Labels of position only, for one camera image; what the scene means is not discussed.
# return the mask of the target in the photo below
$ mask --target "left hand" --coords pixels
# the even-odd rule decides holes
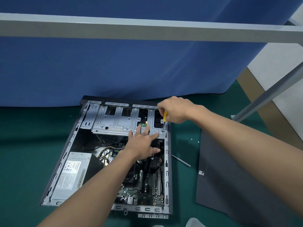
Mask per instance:
[[[160,149],[150,146],[151,142],[157,137],[159,137],[159,133],[149,135],[149,125],[146,126],[145,131],[141,134],[141,125],[139,125],[134,136],[132,130],[129,131],[128,142],[124,150],[131,153],[136,161],[146,159],[152,154],[160,152]]]

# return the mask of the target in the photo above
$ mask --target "white wall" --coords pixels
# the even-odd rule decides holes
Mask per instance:
[[[303,25],[303,5],[291,19]],[[303,47],[300,45],[268,43],[248,69],[267,90],[302,61]],[[277,96],[273,102],[303,140],[303,80]]]

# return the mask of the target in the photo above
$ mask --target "green anti-static mat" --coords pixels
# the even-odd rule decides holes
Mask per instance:
[[[222,95],[195,94],[185,98],[227,118],[250,103],[237,81]],[[36,226],[54,210],[40,206],[40,199],[79,110],[80,107],[0,108],[1,226]],[[244,123],[268,133],[257,113]],[[105,226],[184,227],[191,217],[198,218],[206,227],[243,226],[223,213],[195,203],[200,133],[190,121],[172,125],[172,153],[191,164],[191,168],[172,159],[174,214],[168,220],[114,212]],[[301,220],[293,217],[292,223],[291,226],[299,226]]]

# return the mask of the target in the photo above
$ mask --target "yellow screwdriver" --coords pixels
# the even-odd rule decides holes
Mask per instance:
[[[162,128],[162,131],[161,131],[162,133],[164,132],[165,123],[167,122],[167,121],[166,121],[166,117],[167,117],[167,111],[164,111],[164,116],[163,116],[163,119],[162,119],[162,120],[163,120],[163,122],[164,122],[164,124],[163,124],[163,128]]]

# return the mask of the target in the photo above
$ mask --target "blue partition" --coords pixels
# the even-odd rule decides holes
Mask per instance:
[[[0,0],[0,12],[284,24],[303,0]],[[0,38],[0,106],[224,93],[264,43]]]

